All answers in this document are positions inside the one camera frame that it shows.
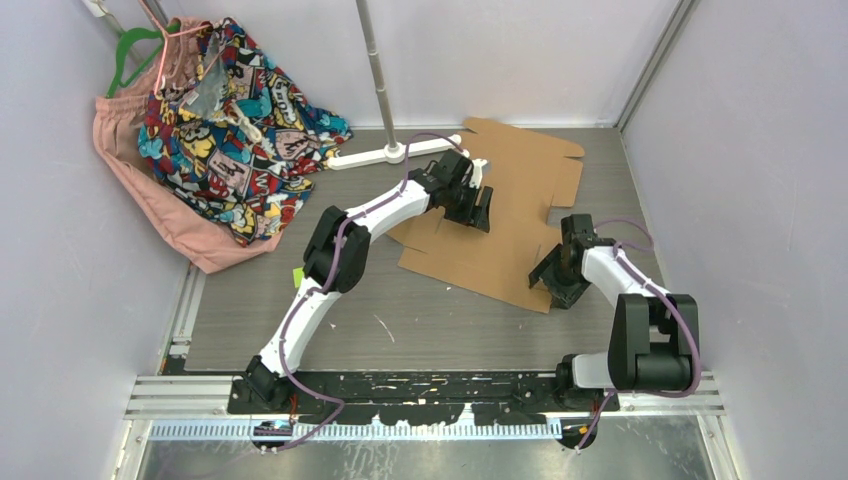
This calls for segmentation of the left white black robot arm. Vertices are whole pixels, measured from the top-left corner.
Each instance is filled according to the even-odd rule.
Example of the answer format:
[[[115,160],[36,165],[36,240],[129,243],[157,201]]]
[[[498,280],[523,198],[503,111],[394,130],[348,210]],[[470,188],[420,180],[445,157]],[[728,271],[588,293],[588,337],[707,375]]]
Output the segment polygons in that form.
[[[450,150],[410,171],[387,192],[321,215],[304,251],[303,278],[272,338],[254,356],[244,380],[255,403],[269,413],[285,409],[306,346],[329,309],[361,280],[374,240],[433,209],[446,220],[489,232],[493,190],[483,179],[489,161]]]

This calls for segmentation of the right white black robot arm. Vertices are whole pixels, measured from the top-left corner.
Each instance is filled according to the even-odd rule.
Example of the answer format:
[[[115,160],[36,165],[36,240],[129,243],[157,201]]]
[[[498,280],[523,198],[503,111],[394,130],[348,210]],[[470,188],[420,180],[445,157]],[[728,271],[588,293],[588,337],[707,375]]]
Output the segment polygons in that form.
[[[529,273],[529,285],[542,284],[556,309],[573,307],[596,287],[614,318],[606,351],[566,355],[558,365],[558,403],[577,411],[594,392],[692,394],[702,375],[695,299],[642,273],[623,243],[597,233],[590,215],[566,216],[560,229],[560,242]]]

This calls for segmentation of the brown cardboard box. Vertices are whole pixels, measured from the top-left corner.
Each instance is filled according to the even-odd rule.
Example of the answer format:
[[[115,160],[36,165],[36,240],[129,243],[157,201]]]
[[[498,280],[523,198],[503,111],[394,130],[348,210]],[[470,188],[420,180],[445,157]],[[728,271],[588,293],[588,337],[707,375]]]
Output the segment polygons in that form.
[[[585,150],[565,139],[469,117],[461,143],[490,163],[490,230],[444,219],[440,209],[403,222],[389,235],[404,246],[400,267],[530,311],[546,313],[551,296],[528,275],[560,242],[552,208],[575,204]]]

